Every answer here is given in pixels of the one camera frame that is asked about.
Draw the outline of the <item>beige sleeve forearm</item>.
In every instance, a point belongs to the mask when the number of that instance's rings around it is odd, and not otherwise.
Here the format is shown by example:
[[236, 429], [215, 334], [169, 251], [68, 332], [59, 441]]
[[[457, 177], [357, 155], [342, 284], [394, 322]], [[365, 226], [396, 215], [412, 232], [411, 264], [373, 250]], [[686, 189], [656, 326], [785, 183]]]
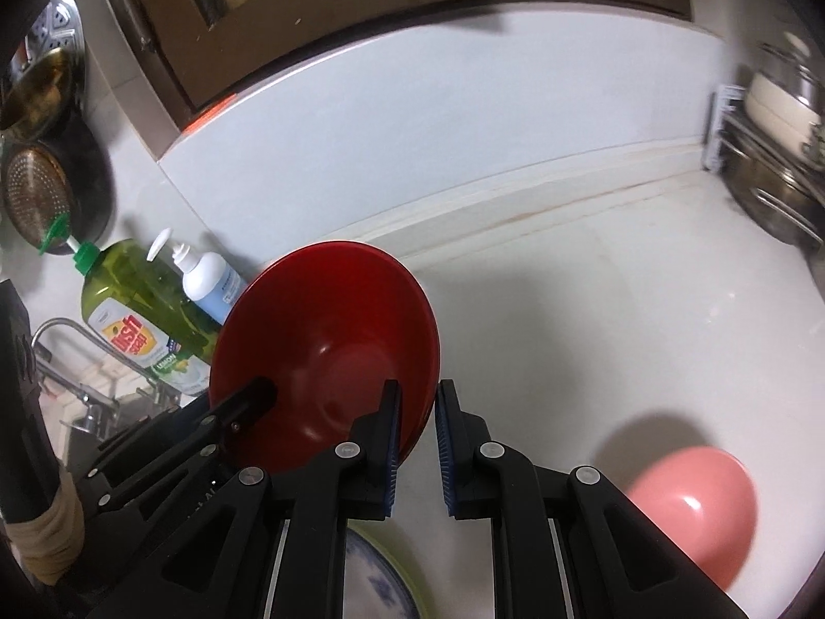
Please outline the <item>beige sleeve forearm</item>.
[[8, 539], [21, 563], [42, 584], [55, 587], [84, 548], [83, 505], [73, 477], [59, 465], [59, 489], [51, 507], [41, 516], [22, 523], [6, 523]]

